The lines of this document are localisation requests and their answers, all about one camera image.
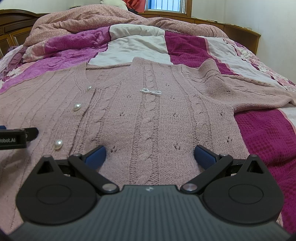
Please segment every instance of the pearl button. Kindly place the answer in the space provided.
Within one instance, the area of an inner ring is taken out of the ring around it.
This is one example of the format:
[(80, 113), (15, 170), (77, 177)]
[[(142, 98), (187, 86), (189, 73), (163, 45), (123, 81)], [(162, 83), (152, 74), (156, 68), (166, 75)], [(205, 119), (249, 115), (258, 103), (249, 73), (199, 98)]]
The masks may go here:
[(56, 140), (56, 142), (54, 143), (54, 149), (59, 150), (59, 149), (61, 149), (62, 145), (63, 145), (62, 140)]
[(81, 104), (75, 104), (73, 110), (77, 111), (81, 108)]

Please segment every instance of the pillow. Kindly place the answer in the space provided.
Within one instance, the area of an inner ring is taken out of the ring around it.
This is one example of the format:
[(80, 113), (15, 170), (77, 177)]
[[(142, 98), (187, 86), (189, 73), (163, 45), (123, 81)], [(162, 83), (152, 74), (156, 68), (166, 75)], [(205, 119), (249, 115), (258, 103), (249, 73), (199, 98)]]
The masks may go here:
[(123, 0), (102, 0), (100, 3), (128, 10), (128, 8), (126, 7), (126, 3)]

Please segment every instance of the cable knit pattern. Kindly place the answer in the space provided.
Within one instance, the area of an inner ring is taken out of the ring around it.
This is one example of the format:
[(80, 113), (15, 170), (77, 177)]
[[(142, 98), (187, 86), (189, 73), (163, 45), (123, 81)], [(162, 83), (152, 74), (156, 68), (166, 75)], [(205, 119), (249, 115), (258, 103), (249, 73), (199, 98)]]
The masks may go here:
[[(143, 88), (162, 95), (142, 93)], [(15, 196), (42, 155), (64, 159), (104, 145), (107, 157), (99, 172), (120, 187), (180, 186), (201, 171), (193, 157), (197, 144), (247, 157), (235, 112), (295, 101), (294, 93), (222, 76), (211, 59), (197, 69), (135, 58), (46, 72), (0, 95), (1, 124), (39, 130), (27, 149), (1, 151), (0, 226), (11, 232), (22, 223)], [(77, 103), (81, 108), (73, 111)], [(57, 139), (64, 144), (54, 150)]]

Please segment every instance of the wooden cabinet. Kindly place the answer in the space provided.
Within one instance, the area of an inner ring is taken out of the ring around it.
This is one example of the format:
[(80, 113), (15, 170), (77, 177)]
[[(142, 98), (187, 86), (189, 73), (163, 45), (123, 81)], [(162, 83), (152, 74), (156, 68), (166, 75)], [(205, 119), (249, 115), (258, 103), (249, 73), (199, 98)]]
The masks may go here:
[(10, 47), (25, 42), (36, 20), (43, 15), (19, 9), (0, 9), (0, 59)]
[(23, 44), (26, 38), (29, 36), (31, 29), (32, 27), (26, 27), (10, 33), (9, 35), (12, 39), (13, 45), (20, 46)]
[(22, 45), (29, 36), (32, 27), (22, 28), (9, 34), (0, 36), (0, 59), (7, 53), (12, 46)]
[(258, 36), (256, 34), (253, 34), (252, 31), (248, 29), (234, 28), (233, 25), (225, 25), (223, 31), (233, 41), (244, 45), (254, 54), (257, 53), (260, 35)]
[(3, 58), (11, 46), (13, 46), (13, 42), (9, 34), (0, 36), (0, 59)]
[(159, 15), (156, 14), (145, 14), (145, 18), (156, 18), (159, 17)]

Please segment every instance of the metal pivot screw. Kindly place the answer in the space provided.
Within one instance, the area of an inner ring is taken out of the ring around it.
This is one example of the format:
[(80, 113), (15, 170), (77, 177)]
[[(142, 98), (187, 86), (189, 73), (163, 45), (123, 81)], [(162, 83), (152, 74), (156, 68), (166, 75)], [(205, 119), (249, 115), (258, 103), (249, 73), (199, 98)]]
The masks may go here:
[(76, 157), (81, 158), (82, 157), (82, 154), (80, 154), (80, 153), (74, 153), (73, 156), (76, 156)]
[(114, 191), (117, 188), (117, 186), (113, 183), (106, 183), (102, 186), (102, 188), (105, 191), (111, 192), (111, 191)]
[(183, 189), (188, 191), (188, 192), (192, 192), (195, 191), (197, 189), (197, 186), (193, 183), (186, 183), (183, 185)]

